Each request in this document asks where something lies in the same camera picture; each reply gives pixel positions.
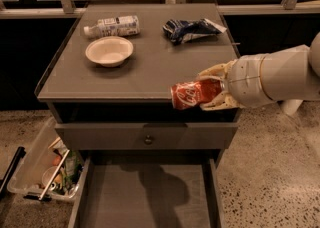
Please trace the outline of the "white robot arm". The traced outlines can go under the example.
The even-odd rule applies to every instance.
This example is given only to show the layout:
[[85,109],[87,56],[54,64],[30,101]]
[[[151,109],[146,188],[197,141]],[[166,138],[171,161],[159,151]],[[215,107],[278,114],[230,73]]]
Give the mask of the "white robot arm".
[[214,65],[197,76],[216,79],[222,92],[200,106],[205,111],[255,108],[277,101],[320,98],[320,33],[310,46],[245,55]]

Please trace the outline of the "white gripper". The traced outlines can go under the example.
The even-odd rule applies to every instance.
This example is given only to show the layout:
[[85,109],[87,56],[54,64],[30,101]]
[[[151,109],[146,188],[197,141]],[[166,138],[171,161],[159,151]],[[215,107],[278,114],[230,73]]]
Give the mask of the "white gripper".
[[197,74],[201,80],[210,76],[225,79],[227,91],[219,93],[212,101],[202,103],[204,111],[239,108],[255,108],[273,103],[262,86],[261,66],[265,54],[245,55],[241,58],[211,66]]

